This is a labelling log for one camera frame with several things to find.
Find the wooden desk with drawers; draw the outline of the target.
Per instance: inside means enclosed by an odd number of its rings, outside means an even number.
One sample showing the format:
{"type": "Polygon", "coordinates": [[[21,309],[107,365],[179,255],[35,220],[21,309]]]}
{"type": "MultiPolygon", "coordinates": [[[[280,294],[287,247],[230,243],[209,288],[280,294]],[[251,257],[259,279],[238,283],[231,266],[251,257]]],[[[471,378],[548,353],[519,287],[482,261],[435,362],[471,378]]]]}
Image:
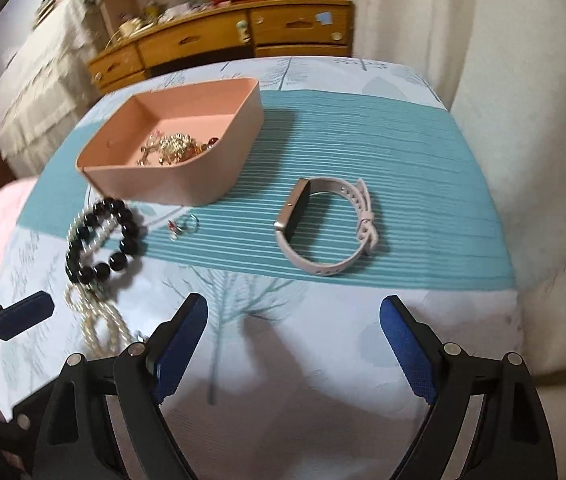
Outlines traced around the wooden desk with drawers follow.
{"type": "Polygon", "coordinates": [[[349,0],[229,3],[137,32],[88,63],[100,93],[183,67],[243,58],[353,54],[355,5],[349,0]]]}

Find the white lace furniture cover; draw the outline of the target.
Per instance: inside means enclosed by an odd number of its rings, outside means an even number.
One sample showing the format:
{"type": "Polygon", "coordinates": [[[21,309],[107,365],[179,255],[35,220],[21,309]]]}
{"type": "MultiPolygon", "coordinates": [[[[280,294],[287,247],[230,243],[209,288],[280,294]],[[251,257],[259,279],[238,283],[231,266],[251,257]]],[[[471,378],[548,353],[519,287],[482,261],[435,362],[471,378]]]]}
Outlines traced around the white lace furniture cover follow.
{"type": "Polygon", "coordinates": [[[109,39],[100,0],[59,0],[0,78],[0,153],[18,178],[40,174],[100,99],[88,63],[109,39]]]}

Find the pink plastic jewelry tray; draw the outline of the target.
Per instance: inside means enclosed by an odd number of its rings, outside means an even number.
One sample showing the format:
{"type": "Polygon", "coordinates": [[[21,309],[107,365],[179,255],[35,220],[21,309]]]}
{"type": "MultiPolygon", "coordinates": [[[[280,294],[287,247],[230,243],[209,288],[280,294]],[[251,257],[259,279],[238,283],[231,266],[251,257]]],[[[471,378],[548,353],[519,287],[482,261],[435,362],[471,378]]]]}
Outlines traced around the pink plastic jewelry tray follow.
{"type": "Polygon", "coordinates": [[[255,78],[142,92],[97,130],[76,168],[103,196],[203,206],[233,188],[264,122],[255,78]]]}

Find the white patterned curtain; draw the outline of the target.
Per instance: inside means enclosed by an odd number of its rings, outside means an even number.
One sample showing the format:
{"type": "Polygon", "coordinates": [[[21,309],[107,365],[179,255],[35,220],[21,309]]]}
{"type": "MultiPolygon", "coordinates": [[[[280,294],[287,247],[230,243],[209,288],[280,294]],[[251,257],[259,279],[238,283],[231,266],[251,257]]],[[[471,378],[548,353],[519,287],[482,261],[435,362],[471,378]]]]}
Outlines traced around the white patterned curtain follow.
{"type": "Polygon", "coordinates": [[[566,0],[351,0],[353,50],[409,65],[450,110],[511,255],[526,352],[566,370],[566,0]]]}

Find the tree patterned teal tablecloth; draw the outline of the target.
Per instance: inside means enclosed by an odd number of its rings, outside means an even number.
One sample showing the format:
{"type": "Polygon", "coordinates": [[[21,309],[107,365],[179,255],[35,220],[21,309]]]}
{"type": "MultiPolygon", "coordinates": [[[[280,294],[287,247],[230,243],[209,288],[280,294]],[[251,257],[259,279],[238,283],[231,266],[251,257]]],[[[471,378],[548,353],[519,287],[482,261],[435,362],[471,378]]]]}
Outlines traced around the tree patterned teal tablecloth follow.
{"type": "Polygon", "coordinates": [[[370,60],[226,62],[144,90],[251,77],[265,110],[240,179],[195,209],[137,203],[146,249],[113,278],[134,338],[192,292],[208,323],[163,405],[202,479],[386,479],[428,407],[379,326],[398,296],[443,341],[501,358],[523,345],[514,273],[487,184],[440,99],[410,68],[370,60]],[[314,278],[273,224],[302,177],[364,180],[379,244],[314,278]]]}

